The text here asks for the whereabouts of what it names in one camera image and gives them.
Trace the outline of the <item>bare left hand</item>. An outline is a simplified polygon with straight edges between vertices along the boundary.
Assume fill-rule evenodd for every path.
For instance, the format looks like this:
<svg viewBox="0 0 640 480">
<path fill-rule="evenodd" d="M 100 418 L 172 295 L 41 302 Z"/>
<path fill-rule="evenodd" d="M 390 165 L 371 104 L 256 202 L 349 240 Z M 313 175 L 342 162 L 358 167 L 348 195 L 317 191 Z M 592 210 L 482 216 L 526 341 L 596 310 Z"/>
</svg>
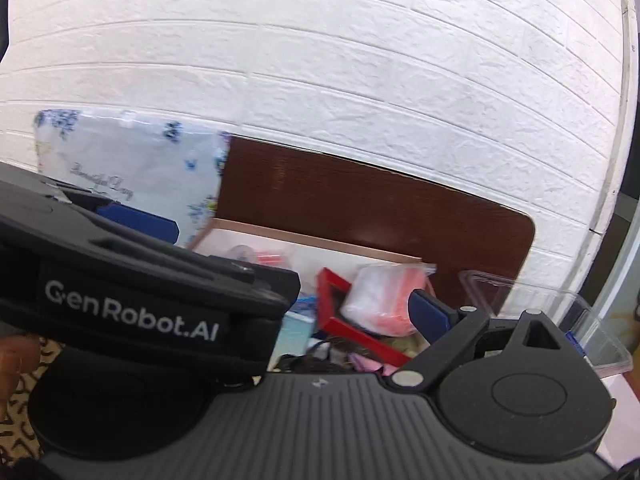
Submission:
<svg viewBox="0 0 640 480">
<path fill-rule="evenodd" d="M 1 396 L 8 398 L 21 374 L 31 373 L 40 364 L 40 339 L 32 335 L 13 335 L 1 339 Z"/>
</svg>

